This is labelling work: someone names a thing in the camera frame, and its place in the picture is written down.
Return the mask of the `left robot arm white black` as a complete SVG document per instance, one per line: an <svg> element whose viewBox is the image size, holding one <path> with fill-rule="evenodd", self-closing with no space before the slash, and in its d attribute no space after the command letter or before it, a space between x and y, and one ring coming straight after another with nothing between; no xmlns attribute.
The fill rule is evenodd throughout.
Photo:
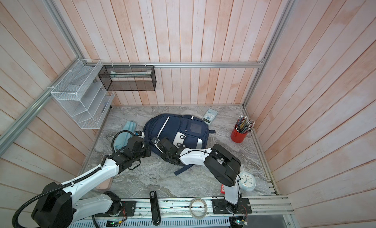
<svg viewBox="0 0 376 228"><path fill-rule="evenodd" d="M32 203L36 206L31 214L40 228L67 228L78 220L96 214L117 216L124 214L119 196L111 191L91 198L82 197L105 180L126 169L132 170L132 164L141 158L150 157L151 149L145 134L137 131L128 139L126 146L119 151L106 155L96 168L64 184L50 183L43 192L21 205L12 218L12 226L20 228L19 216Z"/></svg>

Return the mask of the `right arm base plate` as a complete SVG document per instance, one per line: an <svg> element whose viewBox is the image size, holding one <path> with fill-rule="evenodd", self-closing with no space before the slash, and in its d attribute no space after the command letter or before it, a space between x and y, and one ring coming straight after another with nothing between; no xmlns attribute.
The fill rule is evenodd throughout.
<svg viewBox="0 0 376 228"><path fill-rule="evenodd" d="M227 202L225 199L212 198L214 214L251 214L252 209L248 198L240 198L237 204Z"/></svg>

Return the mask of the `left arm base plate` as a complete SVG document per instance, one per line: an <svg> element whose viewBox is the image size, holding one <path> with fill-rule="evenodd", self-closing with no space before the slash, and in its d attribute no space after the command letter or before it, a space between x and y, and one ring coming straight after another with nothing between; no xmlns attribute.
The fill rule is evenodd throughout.
<svg viewBox="0 0 376 228"><path fill-rule="evenodd" d="M107 212L96 214L96 218L101 217L115 217L115 218L125 218L133 217L136 210L136 201L121 201L121 208L117 212Z"/></svg>

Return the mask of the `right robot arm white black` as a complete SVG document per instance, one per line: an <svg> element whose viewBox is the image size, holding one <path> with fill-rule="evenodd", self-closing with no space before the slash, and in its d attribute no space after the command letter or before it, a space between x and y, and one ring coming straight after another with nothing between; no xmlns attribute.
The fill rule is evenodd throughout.
<svg viewBox="0 0 376 228"><path fill-rule="evenodd" d="M174 165L205 166L224 186L225 196L222 207L232 213L239 208L241 161L219 144L208 149L190 149L182 144L173 145L166 137L153 138L152 144L160 152L160 157Z"/></svg>

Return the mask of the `navy blue student backpack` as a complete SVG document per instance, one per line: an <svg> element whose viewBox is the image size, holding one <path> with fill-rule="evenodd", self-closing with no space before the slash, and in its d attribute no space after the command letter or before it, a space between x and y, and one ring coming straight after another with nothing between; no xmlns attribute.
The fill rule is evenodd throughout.
<svg viewBox="0 0 376 228"><path fill-rule="evenodd" d="M183 147L190 149L205 149L209 139L209 134L215 134L215 130L210 130L209 126L202 119L193 115L178 115L164 113L150 119L143 128L144 140L151 145L151 150L159 156L157 149L152 144L153 138L162 140L167 137L170 142L177 146L179 143ZM192 165L182 166L174 172L177 176Z"/></svg>

